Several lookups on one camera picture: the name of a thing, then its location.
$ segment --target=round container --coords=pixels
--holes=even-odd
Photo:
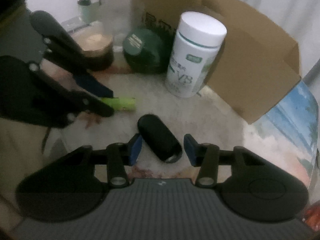
[[[195,95],[226,35],[226,27],[217,19],[198,12],[183,13],[165,82],[168,90],[182,98]]]

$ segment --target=silver bolt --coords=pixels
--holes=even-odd
[[[29,65],[29,69],[30,69],[31,71],[38,71],[38,70],[39,70],[39,66],[38,66],[37,64],[35,64],[35,63],[31,63],[31,64]]]
[[[44,43],[47,44],[47,45],[48,45],[48,44],[51,44],[51,40],[50,40],[49,38],[44,38],[43,41],[44,41]]]
[[[123,177],[114,177],[110,180],[112,185],[121,186],[124,185],[127,181]]]
[[[203,186],[210,186],[214,184],[214,179],[209,177],[203,177],[199,179],[198,182]]]
[[[86,98],[84,98],[84,99],[82,100],[82,102],[83,102],[86,106],[89,104],[89,100],[86,99]]]
[[[67,119],[70,123],[72,123],[76,120],[76,116],[73,113],[69,113],[67,114]]]

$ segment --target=black cylindrical object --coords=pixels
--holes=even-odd
[[[158,158],[175,163],[182,156],[182,147],[172,132],[154,114],[146,114],[138,121],[138,130]]]

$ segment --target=table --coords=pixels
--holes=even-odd
[[[71,75],[48,61],[42,63],[46,73],[69,89],[76,87]],[[318,105],[307,86],[300,82],[285,98],[255,123],[248,125],[214,91],[205,86],[191,98],[177,98],[164,86],[165,75],[112,74],[95,72],[99,82],[114,91],[115,97],[135,97],[135,112],[116,112],[99,124],[85,128],[77,119],[58,133],[68,152],[82,145],[104,149],[115,142],[127,142],[138,132],[137,121],[147,113],[158,115],[183,145],[190,133],[199,143],[214,143],[221,149],[244,146],[284,169],[308,186],[316,159]],[[183,152],[173,164],[161,162],[143,144],[134,167],[126,168],[130,178],[191,178],[194,168]],[[97,167],[97,177],[106,179],[105,167]],[[230,176],[230,167],[219,168],[218,182]]]

